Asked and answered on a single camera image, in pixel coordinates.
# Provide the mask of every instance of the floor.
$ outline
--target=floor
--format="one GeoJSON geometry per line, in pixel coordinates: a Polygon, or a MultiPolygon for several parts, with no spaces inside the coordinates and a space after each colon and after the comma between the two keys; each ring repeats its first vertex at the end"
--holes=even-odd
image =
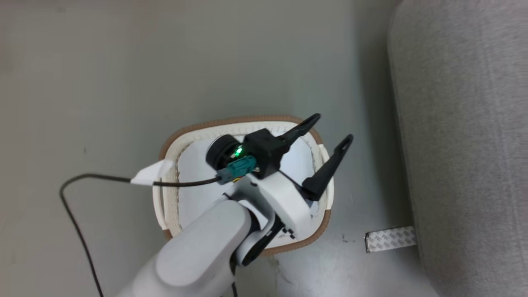
{"type": "MultiPolygon", "coordinates": [[[[239,296],[436,296],[416,247],[366,254],[366,231],[412,225],[391,99],[393,0],[0,2],[0,295],[96,295],[57,195],[82,172],[133,175],[175,130],[321,113],[355,142],[332,218],[308,247],[238,270],[239,296]]],[[[164,243],[148,188],[68,191],[107,296],[164,243]]]]}

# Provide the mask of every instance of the basket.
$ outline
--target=basket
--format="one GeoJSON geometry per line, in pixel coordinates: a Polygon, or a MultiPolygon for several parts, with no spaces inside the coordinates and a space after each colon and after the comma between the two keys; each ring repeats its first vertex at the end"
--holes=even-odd
{"type": "MultiPolygon", "coordinates": [[[[189,182],[210,179],[215,171],[205,162],[209,145],[219,136],[231,134],[238,140],[254,131],[266,128],[275,136],[281,135],[301,122],[292,116],[239,117],[196,124],[172,134],[163,145],[159,159],[171,159],[176,167],[163,177],[165,182],[189,182]]],[[[312,129],[298,139],[284,155],[281,170],[301,183],[312,176],[326,161],[328,153],[317,132],[312,129]]],[[[194,219],[204,213],[232,183],[217,183],[191,188],[153,187],[156,218],[167,238],[177,236],[194,219]]],[[[262,255],[273,255],[304,247],[314,242],[326,229],[334,200],[332,179],[319,202],[310,208],[310,234],[291,239],[278,234],[262,255]]]]}

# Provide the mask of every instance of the oval basket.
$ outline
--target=oval basket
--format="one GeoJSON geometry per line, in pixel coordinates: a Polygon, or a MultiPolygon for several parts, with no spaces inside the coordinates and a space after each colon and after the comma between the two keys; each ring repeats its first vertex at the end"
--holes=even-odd
{"type": "MultiPolygon", "coordinates": [[[[176,167],[163,177],[166,182],[209,179],[215,172],[205,162],[205,152],[219,136],[231,134],[242,140],[244,135],[266,128],[280,135],[301,122],[292,116],[254,116],[217,120],[189,126],[172,134],[163,145],[159,159],[171,159],[176,167]]],[[[328,153],[317,132],[301,137],[283,157],[281,170],[298,183],[311,176],[328,160],[328,153]]],[[[156,218],[167,238],[177,236],[188,224],[204,213],[232,185],[209,184],[191,188],[153,187],[156,218]]],[[[291,239],[279,233],[262,255],[272,255],[304,247],[314,242],[326,229],[334,200],[332,179],[319,202],[310,208],[310,236],[291,239]]]]}

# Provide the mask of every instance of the couch cushion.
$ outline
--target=couch cushion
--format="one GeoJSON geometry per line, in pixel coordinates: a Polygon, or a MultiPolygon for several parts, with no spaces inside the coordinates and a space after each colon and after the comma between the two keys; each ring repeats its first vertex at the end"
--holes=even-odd
{"type": "Polygon", "coordinates": [[[441,296],[528,292],[520,3],[405,1],[391,26],[420,256],[441,296]]]}

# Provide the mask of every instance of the camera lens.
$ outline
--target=camera lens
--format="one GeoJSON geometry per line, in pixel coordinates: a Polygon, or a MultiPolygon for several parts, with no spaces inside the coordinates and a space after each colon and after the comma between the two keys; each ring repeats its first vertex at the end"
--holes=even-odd
{"type": "Polygon", "coordinates": [[[222,135],[217,138],[207,150],[205,161],[215,170],[227,167],[231,155],[235,152],[240,142],[231,135],[222,135]]]}

